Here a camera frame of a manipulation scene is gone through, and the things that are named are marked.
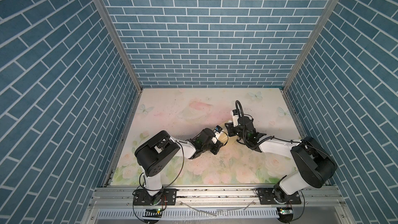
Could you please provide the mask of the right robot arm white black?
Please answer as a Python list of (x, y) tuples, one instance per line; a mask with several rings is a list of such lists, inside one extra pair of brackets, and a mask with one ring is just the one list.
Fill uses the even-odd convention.
[(312, 137), (287, 141), (268, 136), (256, 131), (253, 120), (247, 116), (234, 115), (225, 127), (229, 137), (238, 137), (253, 151), (293, 160), (296, 171), (283, 176), (273, 187), (272, 195), (277, 203), (289, 202), (302, 189), (321, 188), (337, 170), (335, 160)]

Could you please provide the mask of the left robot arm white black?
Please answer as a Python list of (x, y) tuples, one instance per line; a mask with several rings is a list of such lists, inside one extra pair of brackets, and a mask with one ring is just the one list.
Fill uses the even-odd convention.
[(205, 128), (194, 138), (183, 141), (176, 139), (165, 130), (160, 131), (135, 151), (135, 157), (144, 173), (144, 192), (149, 197), (158, 197), (163, 191), (160, 172), (174, 157), (196, 159), (209, 151), (216, 155), (225, 143), (219, 140), (223, 128)]

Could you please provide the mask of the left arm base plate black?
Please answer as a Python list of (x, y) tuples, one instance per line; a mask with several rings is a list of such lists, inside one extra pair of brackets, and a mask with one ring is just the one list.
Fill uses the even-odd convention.
[(162, 201), (163, 205), (175, 205), (177, 198), (177, 189), (168, 188), (163, 189), (156, 193), (154, 196), (151, 196), (147, 190), (138, 189), (135, 190), (134, 193), (134, 205), (137, 206), (149, 206), (149, 205), (161, 205)]

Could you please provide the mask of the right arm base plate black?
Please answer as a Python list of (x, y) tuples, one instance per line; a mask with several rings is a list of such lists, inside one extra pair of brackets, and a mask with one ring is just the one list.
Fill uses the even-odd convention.
[(261, 205), (272, 205), (272, 204), (302, 204), (300, 195), (295, 192), (292, 195), (287, 195), (280, 189), (275, 188), (256, 188), (255, 193), (259, 198)]

